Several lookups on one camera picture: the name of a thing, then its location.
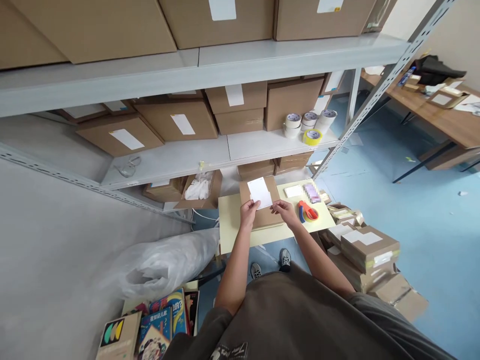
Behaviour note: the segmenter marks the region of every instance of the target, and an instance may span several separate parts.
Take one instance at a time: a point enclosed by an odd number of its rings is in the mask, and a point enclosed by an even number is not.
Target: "white tape roll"
[[[288,114],[285,119],[285,126],[292,129],[300,128],[301,120],[302,117],[296,113]]]
[[[326,134],[327,131],[330,129],[330,125],[332,125],[337,117],[337,112],[334,110],[323,110],[316,122],[315,129],[317,129],[322,134]]]
[[[300,134],[300,125],[298,127],[288,127],[287,123],[283,124],[283,135],[288,139],[294,139]]]

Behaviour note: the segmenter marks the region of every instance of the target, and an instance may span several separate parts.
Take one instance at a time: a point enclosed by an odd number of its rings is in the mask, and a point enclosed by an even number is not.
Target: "shelf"
[[[211,140],[167,142],[164,146],[141,151],[141,164],[132,177],[125,178],[114,166],[121,167],[129,156],[116,157],[101,186],[109,190],[172,179],[203,171],[236,167],[238,165],[334,147],[339,139],[329,130],[316,148],[297,139],[287,139],[282,130],[253,131],[223,135]]]
[[[396,63],[408,43],[379,33],[262,40],[0,73],[0,117]]]

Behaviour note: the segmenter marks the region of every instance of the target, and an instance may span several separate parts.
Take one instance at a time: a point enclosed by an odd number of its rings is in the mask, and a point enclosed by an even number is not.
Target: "white wall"
[[[94,359],[122,302],[98,290],[126,247],[189,225],[0,160],[0,358]]]

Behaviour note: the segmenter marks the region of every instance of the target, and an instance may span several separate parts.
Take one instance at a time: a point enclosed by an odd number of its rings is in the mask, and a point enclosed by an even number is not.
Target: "desk leg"
[[[454,143],[453,141],[450,141],[448,144],[446,144],[444,147],[442,147],[440,150],[438,150],[436,153],[430,155],[429,157],[427,157],[424,161],[422,161],[421,163],[419,163],[417,166],[415,166],[413,169],[407,171],[406,173],[404,173],[402,176],[400,176],[398,179],[394,180],[393,183],[398,183],[400,180],[402,180],[403,178],[407,177],[408,175],[410,175],[411,173],[414,173],[416,172],[418,169],[422,168],[425,164],[431,162],[433,159],[435,158],[438,158],[440,155],[446,153],[448,150],[450,149],[453,149],[454,147],[456,147],[457,144]]]
[[[365,118],[362,120],[362,122],[360,123],[360,125],[362,125],[364,122],[366,122],[368,119],[370,119],[374,114],[376,114],[381,108],[383,108],[385,105],[387,105],[387,103],[391,100],[390,97],[386,97],[384,98],[383,100],[377,102],[373,108],[370,110],[370,112],[368,113],[367,116],[365,116]]]

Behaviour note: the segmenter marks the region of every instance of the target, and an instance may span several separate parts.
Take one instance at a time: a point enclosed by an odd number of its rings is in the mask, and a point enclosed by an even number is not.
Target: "shoe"
[[[253,280],[262,276],[262,269],[256,262],[253,262],[250,266],[250,276]]]
[[[290,256],[290,252],[287,249],[282,249],[280,251],[280,266],[288,265],[290,266],[290,260],[292,257]]]

